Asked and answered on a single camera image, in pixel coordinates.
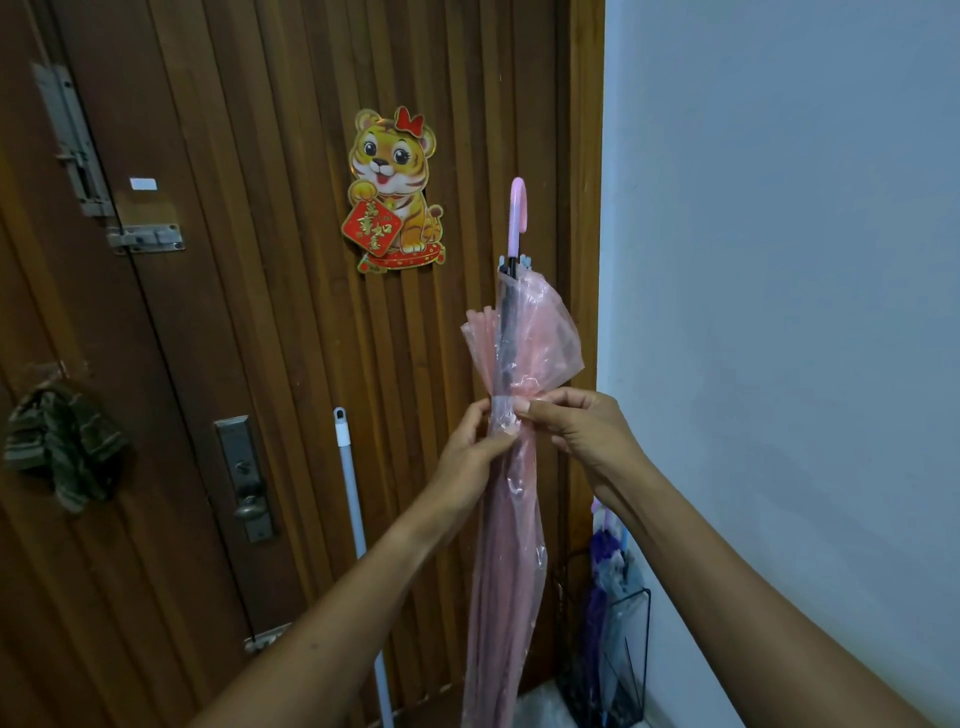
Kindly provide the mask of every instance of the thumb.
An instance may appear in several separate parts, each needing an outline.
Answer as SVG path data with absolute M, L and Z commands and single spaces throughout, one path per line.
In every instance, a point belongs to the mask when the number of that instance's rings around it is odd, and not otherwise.
M 538 425 L 546 425 L 554 432 L 569 430 L 573 426 L 575 411 L 543 400 L 520 400 L 515 405 L 517 415 Z
M 489 463 L 494 457 L 510 449 L 514 442 L 516 442 L 515 432 L 497 432 L 495 435 L 485 437 L 471 449 L 480 455 L 481 460 Z

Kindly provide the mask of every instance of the tiger ear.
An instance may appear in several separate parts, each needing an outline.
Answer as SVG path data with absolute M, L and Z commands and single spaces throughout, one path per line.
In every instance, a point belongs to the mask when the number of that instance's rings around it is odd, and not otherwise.
M 365 132 L 379 120 L 380 114 L 373 109 L 360 109 L 353 123 L 356 124 L 357 132 Z
M 426 124 L 423 125 L 423 133 L 420 135 L 419 142 L 423 148 L 423 155 L 428 159 L 433 157 L 433 153 L 437 151 L 437 137 Z

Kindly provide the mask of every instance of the pink umbrella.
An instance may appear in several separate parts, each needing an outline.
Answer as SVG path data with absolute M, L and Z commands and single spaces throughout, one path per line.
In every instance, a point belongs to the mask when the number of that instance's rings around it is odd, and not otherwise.
M 519 233 L 526 230 L 520 178 L 511 189 L 510 223 L 497 308 L 468 311 L 463 326 L 473 363 L 492 394 L 490 432 L 516 426 L 514 397 L 535 397 L 584 368 L 580 337 L 560 295 L 543 276 L 516 265 Z M 461 725 L 509 728 L 546 581 L 536 436 L 529 424 L 522 424 L 516 444 L 491 467 L 481 507 Z

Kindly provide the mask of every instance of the metal door knob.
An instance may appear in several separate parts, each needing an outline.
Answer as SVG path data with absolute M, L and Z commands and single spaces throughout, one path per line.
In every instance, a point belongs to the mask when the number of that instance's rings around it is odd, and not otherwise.
M 247 496 L 240 501 L 240 505 L 233 511 L 233 516 L 239 521 L 256 521 L 267 513 L 267 504 L 260 496 Z

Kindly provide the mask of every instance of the person's right hand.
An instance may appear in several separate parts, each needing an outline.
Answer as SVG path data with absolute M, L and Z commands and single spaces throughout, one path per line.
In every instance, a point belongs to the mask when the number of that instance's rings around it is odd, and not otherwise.
M 601 502 L 618 510 L 620 489 L 647 458 L 613 397 L 562 387 L 535 400 L 517 400 L 514 409 L 553 433 L 553 444 L 583 463 Z

